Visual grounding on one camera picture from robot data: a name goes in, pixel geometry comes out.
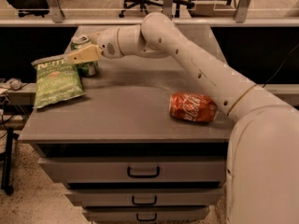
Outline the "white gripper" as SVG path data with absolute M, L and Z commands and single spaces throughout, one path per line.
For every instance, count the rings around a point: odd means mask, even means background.
M 64 60 L 70 64 L 94 62 L 101 58 L 102 52 L 106 58 L 120 58 L 121 51 L 118 43 L 119 30 L 119 27 L 112 27 L 104 31 L 88 34 L 91 41 L 97 40 L 100 48 L 97 45 L 90 44 L 80 49 L 74 49 L 64 56 Z

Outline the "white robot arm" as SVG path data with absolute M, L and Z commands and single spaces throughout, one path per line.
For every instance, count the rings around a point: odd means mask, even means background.
M 189 40 L 164 14 L 106 29 L 70 63 L 172 56 L 235 126 L 226 168 L 227 224 L 299 223 L 299 111 Z

